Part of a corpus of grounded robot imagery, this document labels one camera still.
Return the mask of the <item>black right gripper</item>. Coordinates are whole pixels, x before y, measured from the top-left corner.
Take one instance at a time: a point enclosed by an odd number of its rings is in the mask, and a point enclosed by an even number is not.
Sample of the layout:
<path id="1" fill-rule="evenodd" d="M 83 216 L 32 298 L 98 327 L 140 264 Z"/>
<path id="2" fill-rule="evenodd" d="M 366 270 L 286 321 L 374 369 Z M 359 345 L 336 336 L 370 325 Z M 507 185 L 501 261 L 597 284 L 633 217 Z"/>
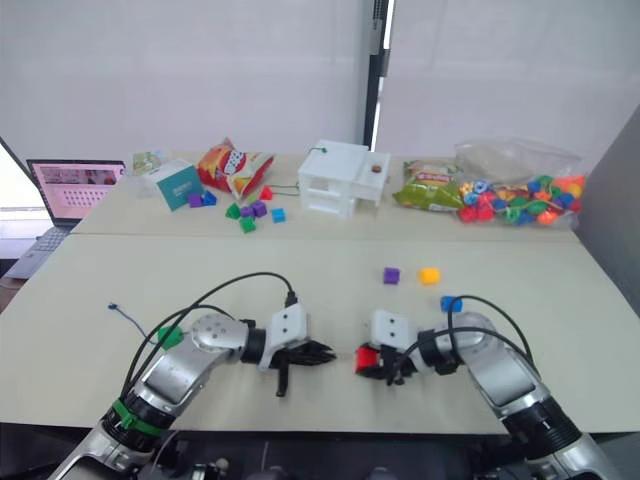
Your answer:
<path id="1" fill-rule="evenodd" d="M 406 377 L 411 377 L 418 372 L 410 356 L 418 348 L 414 342 L 404 352 L 395 347 L 382 345 L 381 347 L 370 342 L 361 344 L 358 348 L 380 350 L 382 366 L 358 367 L 356 374 L 362 378 L 385 381 L 387 386 L 403 385 Z"/>

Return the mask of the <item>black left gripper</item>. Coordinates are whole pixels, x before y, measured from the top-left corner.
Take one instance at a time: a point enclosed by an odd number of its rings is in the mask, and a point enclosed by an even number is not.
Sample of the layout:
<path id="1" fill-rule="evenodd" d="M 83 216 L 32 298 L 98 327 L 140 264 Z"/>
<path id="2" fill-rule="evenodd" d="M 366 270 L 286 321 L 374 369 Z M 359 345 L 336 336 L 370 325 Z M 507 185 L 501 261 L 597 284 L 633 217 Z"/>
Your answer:
<path id="1" fill-rule="evenodd" d="M 278 351 L 273 358 L 273 368 L 277 371 L 276 396 L 284 398 L 287 394 L 291 365 L 319 366 L 335 359 L 336 355 L 331 347 L 315 340 L 310 340 L 293 349 Z"/>

